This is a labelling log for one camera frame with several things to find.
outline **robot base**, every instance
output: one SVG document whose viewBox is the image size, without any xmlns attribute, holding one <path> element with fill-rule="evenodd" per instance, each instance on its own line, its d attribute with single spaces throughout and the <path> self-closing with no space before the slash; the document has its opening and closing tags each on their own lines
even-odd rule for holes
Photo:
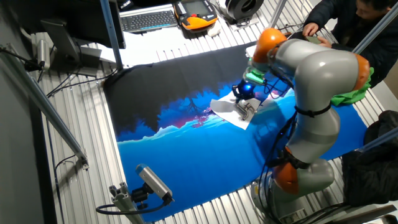
<svg viewBox="0 0 398 224">
<path fill-rule="evenodd" d="M 305 218 L 311 209 L 305 196 L 327 188 L 334 181 L 333 169 L 324 159 L 317 159 L 308 169 L 298 169 L 298 175 L 311 183 L 314 188 L 300 192 L 299 195 L 291 195 L 283 192 L 274 182 L 271 172 L 267 175 L 267 180 L 262 179 L 261 189 L 259 190 L 259 179 L 251 184 L 251 197 L 255 206 L 269 219 L 269 209 L 267 200 L 272 207 L 275 218 L 284 224 L 291 224 Z"/>
<path fill-rule="evenodd" d="M 270 219 L 270 214 L 268 212 L 268 204 L 266 202 L 266 198 L 262 187 L 261 187 L 261 193 L 262 193 L 261 200 L 263 206 L 267 211 L 264 211 L 264 209 L 261 206 L 260 195 L 258 194 L 258 184 L 259 184 L 258 182 L 253 182 L 250 187 L 253 203 L 262 213 L 266 215 L 267 223 L 268 222 L 274 223 Z M 305 218 L 308 214 L 308 212 L 305 210 L 305 206 L 308 205 L 308 202 L 306 201 L 305 197 L 301 197 L 297 200 L 294 200 L 293 202 L 278 202 L 278 205 L 276 205 L 272 198 L 272 194 L 269 194 L 267 196 L 269 202 L 272 203 L 272 211 L 274 212 L 274 215 L 276 215 L 276 218 L 278 218 L 280 222 L 284 224 L 291 224 L 296 221 L 299 221 Z"/>
</svg>

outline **person's hand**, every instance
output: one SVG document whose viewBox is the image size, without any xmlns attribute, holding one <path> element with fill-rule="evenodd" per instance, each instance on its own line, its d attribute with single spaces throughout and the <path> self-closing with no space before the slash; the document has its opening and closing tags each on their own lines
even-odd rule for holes
<svg viewBox="0 0 398 224">
<path fill-rule="evenodd" d="M 303 35 L 304 36 L 313 36 L 316 32 L 318 32 L 319 26 L 318 24 L 311 22 L 307 25 L 305 25 L 303 29 Z"/>
<path fill-rule="evenodd" d="M 324 37 L 318 36 L 318 40 L 321 42 L 319 45 L 331 48 L 331 44 L 329 43 L 328 40 L 326 40 Z"/>
</svg>

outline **blue light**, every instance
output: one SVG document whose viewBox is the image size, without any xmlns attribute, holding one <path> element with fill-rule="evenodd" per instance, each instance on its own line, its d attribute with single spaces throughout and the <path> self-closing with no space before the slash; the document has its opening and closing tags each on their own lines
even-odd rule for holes
<svg viewBox="0 0 398 224">
<path fill-rule="evenodd" d="M 243 88 L 244 90 L 249 91 L 251 89 L 251 85 L 245 85 Z"/>
</svg>

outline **metal pole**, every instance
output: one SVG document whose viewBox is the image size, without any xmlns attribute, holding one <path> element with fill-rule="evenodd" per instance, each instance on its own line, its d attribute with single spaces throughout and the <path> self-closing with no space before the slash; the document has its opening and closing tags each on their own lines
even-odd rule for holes
<svg viewBox="0 0 398 224">
<path fill-rule="evenodd" d="M 101 0 L 102 12 L 104 14 L 106 28 L 108 30 L 109 39 L 113 49 L 114 58 L 116 60 L 116 68 L 118 71 L 123 70 L 122 58 L 120 56 L 118 38 L 116 37 L 116 31 L 114 30 L 114 24 L 112 20 L 111 8 L 109 6 L 109 0 Z"/>
<path fill-rule="evenodd" d="M 274 28 L 276 26 L 276 22 L 278 21 L 286 2 L 287 0 L 279 0 L 278 5 L 276 5 L 275 12 L 271 17 L 271 21 L 269 22 L 268 28 Z"/>
<path fill-rule="evenodd" d="M 378 137 L 377 139 L 367 143 L 366 145 L 359 148 L 357 151 L 366 152 L 369 149 L 379 146 L 379 145 L 385 143 L 386 141 L 390 141 L 391 139 L 396 138 L 396 137 L 398 137 L 398 127 L 387 132 L 386 134 L 383 134 L 382 136 Z"/>
<path fill-rule="evenodd" d="M 83 168 L 88 168 L 87 156 L 81 151 L 81 147 L 75 137 L 73 137 L 67 125 L 62 121 L 62 118 L 43 93 L 36 80 L 25 71 L 21 62 L 15 57 L 8 54 L 0 54 L 0 58 L 5 64 L 9 65 L 10 69 L 13 69 L 11 70 L 13 74 L 12 78 L 15 78 L 22 85 L 29 97 L 33 99 L 34 103 L 52 123 L 70 149 L 76 154 L 79 160 L 81 160 Z"/>
<path fill-rule="evenodd" d="M 398 4 L 396 4 L 369 32 L 369 34 L 355 47 L 353 53 L 360 54 L 379 35 L 384 28 L 390 24 L 398 15 Z"/>
</svg>

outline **metal grate floor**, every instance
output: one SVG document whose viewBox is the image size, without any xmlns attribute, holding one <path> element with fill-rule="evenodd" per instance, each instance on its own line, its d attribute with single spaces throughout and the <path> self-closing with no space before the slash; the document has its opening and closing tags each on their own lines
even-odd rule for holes
<svg viewBox="0 0 398 224">
<path fill-rule="evenodd" d="M 299 13 L 301 4 L 300 0 L 289 0 L 277 26 L 281 28 L 286 24 L 302 23 L 303 17 Z M 179 47 L 173 45 L 169 49 L 167 47 L 155 49 L 155 57 L 151 60 L 159 62 L 256 41 L 262 30 L 268 26 L 268 21 L 271 19 L 276 5 L 276 0 L 266 1 L 256 13 L 259 23 L 237 31 L 233 31 L 220 18 L 222 30 L 218 36 L 208 37 L 190 34 L 190 39 L 184 39 L 184 43 Z M 304 14 L 307 15 L 311 8 L 312 6 L 305 2 L 303 5 Z M 294 32 L 295 29 L 289 28 L 283 31 Z M 327 31 L 323 30 L 321 33 L 331 40 L 332 37 Z M 152 34 L 144 34 L 143 38 L 149 37 L 149 35 Z M 89 47 L 97 48 L 98 46 L 90 44 Z M 110 70 L 108 63 L 102 63 L 98 77 L 104 77 L 109 74 Z M 68 79 L 67 84 L 94 79 L 93 77 L 76 75 L 68 77 L 66 74 L 51 74 L 44 75 L 40 86 L 45 93 L 48 93 L 66 78 Z M 101 81 L 64 89 L 51 97 L 50 101 L 75 135 L 76 140 L 84 147 L 90 164 L 88 170 L 79 169 L 79 167 L 75 167 L 76 159 L 73 158 L 59 166 L 56 175 L 60 186 L 60 201 L 58 201 L 55 188 L 55 174 L 52 169 L 50 170 L 58 222 L 62 223 L 62 209 L 65 223 L 129 223 L 129 220 L 124 216 L 106 216 L 95 212 L 97 206 L 111 203 L 108 187 L 126 181 Z M 366 93 L 365 99 L 356 103 L 354 107 L 368 126 L 376 121 L 378 114 L 384 110 L 370 90 Z M 44 115 L 43 119 L 45 130 L 49 129 L 48 132 L 45 132 L 45 138 L 47 153 L 50 158 L 49 164 L 52 167 L 62 159 L 72 156 L 73 152 L 51 124 L 47 127 Z M 336 180 L 324 191 L 303 197 L 303 200 L 306 201 L 305 213 L 307 215 L 323 207 L 343 201 L 341 160 L 334 159 L 330 161 L 330 164 L 334 168 Z M 259 215 L 250 198 L 250 189 L 243 187 L 228 195 L 177 213 L 156 223 L 234 224 L 264 222 L 266 221 Z"/>
</svg>

